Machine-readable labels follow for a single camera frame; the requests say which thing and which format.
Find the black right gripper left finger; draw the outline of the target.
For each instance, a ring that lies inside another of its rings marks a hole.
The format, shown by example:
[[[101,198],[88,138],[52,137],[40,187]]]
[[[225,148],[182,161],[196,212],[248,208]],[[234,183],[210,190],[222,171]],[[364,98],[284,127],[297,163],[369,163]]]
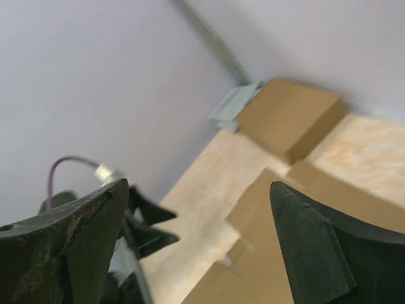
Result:
[[[1,303],[99,303],[129,185],[1,227]]]

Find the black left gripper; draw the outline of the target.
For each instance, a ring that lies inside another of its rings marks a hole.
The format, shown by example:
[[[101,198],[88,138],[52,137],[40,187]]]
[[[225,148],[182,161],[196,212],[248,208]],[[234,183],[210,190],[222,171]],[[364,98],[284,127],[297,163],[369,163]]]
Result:
[[[143,223],[126,218],[126,237],[121,231],[115,244],[101,303],[151,303],[152,296],[138,258],[149,257],[180,240],[176,234],[153,228],[177,214],[147,199],[136,186],[130,186],[128,209],[139,211]]]

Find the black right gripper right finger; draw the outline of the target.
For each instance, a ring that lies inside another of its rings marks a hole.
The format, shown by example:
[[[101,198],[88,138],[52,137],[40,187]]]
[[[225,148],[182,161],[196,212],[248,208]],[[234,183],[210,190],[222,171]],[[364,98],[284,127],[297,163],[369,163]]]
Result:
[[[404,303],[404,234],[281,181],[270,205],[294,303]]]

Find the brown cardboard box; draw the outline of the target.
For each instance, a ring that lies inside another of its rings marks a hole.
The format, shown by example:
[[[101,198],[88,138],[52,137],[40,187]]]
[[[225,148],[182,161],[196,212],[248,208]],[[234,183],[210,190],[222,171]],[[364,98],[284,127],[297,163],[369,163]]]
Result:
[[[404,208],[377,198],[305,161],[285,177],[264,170],[244,191],[227,222],[239,232],[230,263],[215,262],[186,303],[294,303],[270,205],[270,186],[281,181],[330,208],[404,234]]]
[[[348,107],[338,94],[276,77],[236,121],[244,135],[293,164],[305,159],[347,114]]]

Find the closed brown cardboard box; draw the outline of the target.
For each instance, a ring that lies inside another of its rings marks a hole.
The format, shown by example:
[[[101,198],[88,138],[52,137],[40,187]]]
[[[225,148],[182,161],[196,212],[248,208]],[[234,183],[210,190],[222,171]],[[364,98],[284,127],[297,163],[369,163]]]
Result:
[[[293,164],[305,159],[347,114],[348,107],[338,94],[276,77],[236,121],[244,135]]]

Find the grey folded cloth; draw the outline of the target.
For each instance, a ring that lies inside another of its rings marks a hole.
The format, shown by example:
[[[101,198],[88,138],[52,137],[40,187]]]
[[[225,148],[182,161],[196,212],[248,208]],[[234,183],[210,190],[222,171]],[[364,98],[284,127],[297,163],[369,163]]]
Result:
[[[211,112],[209,119],[220,129],[232,133],[238,132],[237,115],[241,113],[264,85],[264,82],[254,82],[232,89]]]

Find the grey metal corner rail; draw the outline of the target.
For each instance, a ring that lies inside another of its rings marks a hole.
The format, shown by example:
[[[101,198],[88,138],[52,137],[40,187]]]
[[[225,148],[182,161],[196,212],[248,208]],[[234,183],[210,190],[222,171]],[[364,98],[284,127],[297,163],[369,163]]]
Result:
[[[186,20],[193,31],[201,38],[205,46],[212,52],[213,56],[228,72],[234,82],[239,86],[250,84],[251,80],[247,72],[239,63],[231,49],[190,3],[183,0],[172,0],[170,2],[178,11],[179,15]]]

